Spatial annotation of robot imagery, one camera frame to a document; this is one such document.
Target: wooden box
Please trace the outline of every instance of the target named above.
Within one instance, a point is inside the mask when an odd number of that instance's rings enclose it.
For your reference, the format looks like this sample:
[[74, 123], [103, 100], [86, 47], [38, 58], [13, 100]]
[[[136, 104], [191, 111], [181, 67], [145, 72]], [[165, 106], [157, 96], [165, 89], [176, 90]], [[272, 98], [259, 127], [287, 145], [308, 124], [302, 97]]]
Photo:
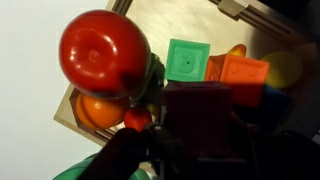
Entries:
[[[226, 53], [234, 45], [247, 46], [247, 56], [261, 58], [278, 51], [304, 57], [302, 80], [290, 91], [294, 108], [278, 127], [312, 138], [320, 128], [320, 62], [317, 37], [256, 0], [109, 0], [107, 10], [126, 14], [144, 32], [151, 50], [165, 64], [171, 38], [211, 44], [210, 55]], [[73, 111], [79, 92], [72, 85], [54, 116], [62, 125], [103, 146], [117, 129], [93, 131]]]

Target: orange cube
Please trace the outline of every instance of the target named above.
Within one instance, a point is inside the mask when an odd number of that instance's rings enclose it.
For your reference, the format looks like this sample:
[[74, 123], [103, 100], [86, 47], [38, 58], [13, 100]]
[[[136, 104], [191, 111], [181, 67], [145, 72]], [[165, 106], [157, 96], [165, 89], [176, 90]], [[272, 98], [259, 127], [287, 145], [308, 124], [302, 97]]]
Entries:
[[246, 57], [225, 54], [210, 56], [205, 81], [217, 79], [233, 90], [233, 102], [258, 106], [269, 63]]

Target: green cube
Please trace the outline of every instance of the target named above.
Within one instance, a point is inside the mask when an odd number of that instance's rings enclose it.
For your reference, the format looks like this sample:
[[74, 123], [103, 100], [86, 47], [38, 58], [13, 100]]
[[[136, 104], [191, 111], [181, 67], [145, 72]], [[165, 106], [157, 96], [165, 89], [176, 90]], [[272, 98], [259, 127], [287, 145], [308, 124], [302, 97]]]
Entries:
[[182, 82], [203, 81], [209, 51], [210, 44], [171, 39], [165, 78]]

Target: green object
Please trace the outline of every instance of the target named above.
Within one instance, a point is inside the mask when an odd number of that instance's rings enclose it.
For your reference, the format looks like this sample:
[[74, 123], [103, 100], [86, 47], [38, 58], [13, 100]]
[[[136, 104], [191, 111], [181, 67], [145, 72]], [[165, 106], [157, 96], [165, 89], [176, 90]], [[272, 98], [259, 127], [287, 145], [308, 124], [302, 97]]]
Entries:
[[[93, 159], [97, 156], [97, 154], [93, 154], [87, 157], [82, 162], [70, 167], [66, 171], [62, 172], [53, 180], [75, 180], [77, 177], [89, 166], [89, 164], [93, 161]], [[131, 175], [129, 180], [150, 180], [148, 174], [142, 170], [137, 169], [134, 174]]]
[[182, 82], [203, 81], [209, 51], [210, 44], [171, 39], [165, 78]]

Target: white background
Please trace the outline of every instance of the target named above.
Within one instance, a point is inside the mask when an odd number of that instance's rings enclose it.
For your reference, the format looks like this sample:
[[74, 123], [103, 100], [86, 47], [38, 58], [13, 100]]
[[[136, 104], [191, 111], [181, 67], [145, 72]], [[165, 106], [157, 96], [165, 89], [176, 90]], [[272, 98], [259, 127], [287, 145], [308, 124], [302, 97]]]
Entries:
[[68, 81], [64, 27], [108, 0], [0, 1], [0, 179], [52, 179], [101, 147], [53, 120]]

